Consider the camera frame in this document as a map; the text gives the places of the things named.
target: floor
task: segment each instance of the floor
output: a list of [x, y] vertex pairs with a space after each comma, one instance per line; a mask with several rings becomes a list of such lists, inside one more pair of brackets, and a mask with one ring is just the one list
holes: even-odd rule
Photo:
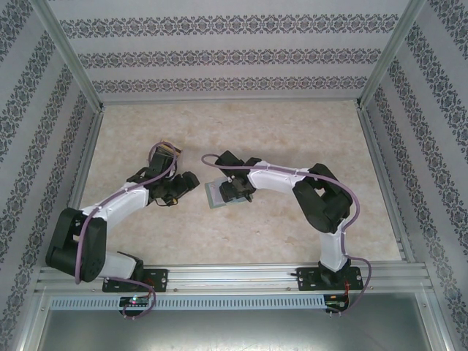
[[127, 217], [107, 249], [145, 264], [304, 263], [320, 258], [318, 232], [294, 197], [257, 191], [252, 203], [210, 209], [204, 184], [222, 176], [203, 154], [229, 149], [286, 167], [327, 165], [361, 201], [347, 250], [369, 260], [400, 260], [395, 237], [352, 101], [233, 102], [107, 107], [81, 207], [103, 200], [147, 165], [161, 139], [184, 150], [180, 170], [200, 186], [178, 205], [155, 204]]

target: purple cable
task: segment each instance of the purple cable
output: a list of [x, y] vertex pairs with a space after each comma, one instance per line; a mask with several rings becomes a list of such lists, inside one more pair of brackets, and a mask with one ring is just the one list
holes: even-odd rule
[[287, 168], [277, 167], [277, 166], [255, 166], [255, 165], [254, 166], [220, 166], [220, 165], [215, 165], [214, 163], [210, 163], [210, 162], [206, 161], [205, 159], [207, 157], [219, 158], [219, 155], [216, 155], [216, 154], [203, 155], [202, 156], [202, 162], [207, 166], [219, 168], [220, 170], [277, 170], [279, 172], [283, 172], [283, 173], [287, 173], [287, 174], [294, 174], [294, 175], [297, 175], [297, 176], [305, 176], [305, 177], [320, 179], [322, 181], [327, 181], [328, 183], [332, 183], [332, 184], [335, 184], [335, 185], [339, 186], [345, 192], [347, 192], [350, 195], [350, 197], [352, 198], [352, 200], [354, 201], [354, 204], [356, 206], [356, 212], [354, 213], [354, 216], [352, 216], [352, 218], [347, 223], [345, 223], [343, 225], [343, 228], [341, 229], [341, 252], [343, 253], [343, 255], [345, 257], [349, 258], [350, 260], [357, 260], [357, 261], [365, 262], [365, 264], [367, 264], [367, 266], [369, 267], [369, 274], [367, 276], [366, 283], [364, 283], [363, 289], [361, 290], [361, 293], [356, 298], [356, 301], [350, 307], [348, 307], [348, 309], [346, 311], [344, 311], [343, 314], [345, 312], [349, 311], [351, 309], [351, 307], [353, 307], [357, 302], [359, 302], [359, 300], [362, 298], [362, 296], [363, 296], [364, 292], [366, 291], [366, 289], [367, 289], [367, 287], [369, 285], [369, 282], [371, 280], [372, 267], [371, 267], [371, 263], [368, 260], [366, 260], [365, 258], [349, 256], [346, 253], [346, 249], [344, 248], [344, 239], [345, 239], [344, 232], [346, 231], [346, 229], [351, 224], [356, 222], [356, 219], [358, 219], [359, 213], [361, 212], [361, 205], [359, 204], [358, 197], [356, 196], [356, 194], [350, 188], [348, 188], [346, 185], [340, 183], [339, 181], [336, 181], [335, 179], [332, 179], [332, 178], [329, 178], [329, 177], [325, 177], [324, 175], [312, 174], [312, 173], [307, 173], [307, 172], [296, 172], [295, 170], [289, 170]]
[[122, 310], [122, 314], [123, 314], [125, 319], [126, 318], [131, 318], [132, 320], [137, 320], [138, 318], [146, 316], [156, 306], [156, 292], [154, 291], [154, 289], [153, 289], [153, 287], [151, 285], [139, 282], [137, 280], [131, 280], [131, 279], [122, 279], [122, 278], [109, 278], [109, 279], [116, 280], [117, 282], [132, 283], [132, 284], [135, 284], [135, 285], [140, 285], [141, 287], [145, 287], [146, 289], [148, 289], [150, 291], [150, 293], [153, 294], [153, 300], [151, 302], [151, 305], [145, 311], [141, 312], [138, 316], [133, 316], [133, 317], [127, 316], [125, 314], [125, 311], [127, 310], [127, 307], [129, 307], [131, 305], [125, 305], [124, 309]]
[[160, 145], [166, 145], [166, 146], [169, 146], [172, 151], [173, 151], [173, 154], [174, 154], [174, 157], [173, 157], [173, 161], [172, 163], [170, 164], [170, 166], [161, 174], [159, 174], [158, 176], [152, 178], [152, 179], [149, 179], [147, 181], [144, 181], [143, 183], [139, 183], [139, 184], [135, 184], [133, 186], [131, 186], [130, 188], [128, 189], [122, 189], [120, 191], [118, 191], [117, 193], [115, 194], [112, 194], [111, 196], [109, 196], [107, 199], [103, 200], [98, 206], [96, 206], [93, 211], [91, 211], [91, 213], [86, 217], [85, 219], [85, 222], [83, 223], [83, 226], [81, 227], [81, 231], [80, 231], [80, 239], [78, 240], [78, 250], [77, 250], [77, 253], [76, 253], [76, 263], [75, 263], [75, 283], [76, 284], [80, 284], [81, 282], [81, 279], [80, 279], [80, 271], [81, 271], [81, 255], [83, 254], [83, 243], [84, 243], [84, 240], [85, 240], [85, 235], [86, 235], [86, 229], [88, 228], [88, 225], [89, 225], [89, 222], [91, 221], [91, 219], [93, 218], [93, 216], [99, 212], [100, 208], [106, 204], [108, 204], [110, 201], [114, 200], [116, 197], [122, 195], [122, 194], [125, 194], [126, 192], [130, 192], [136, 188], [140, 188], [142, 186], [145, 186], [147, 184], [150, 184], [150, 183], [153, 183], [154, 181], [158, 181], [159, 179], [163, 178], [164, 176], [166, 176], [172, 169], [173, 167], [176, 165], [176, 160], [177, 160], [177, 151], [176, 151], [176, 148], [174, 147], [173, 144], [171, 143], [166, 143], [165, 141], [161, 141], [157, 144], [154, 144], [154, 146], [151, 148], [150, 150], [150, 155], [152, 153], [153, 150], [156, 150], [156, 148]]

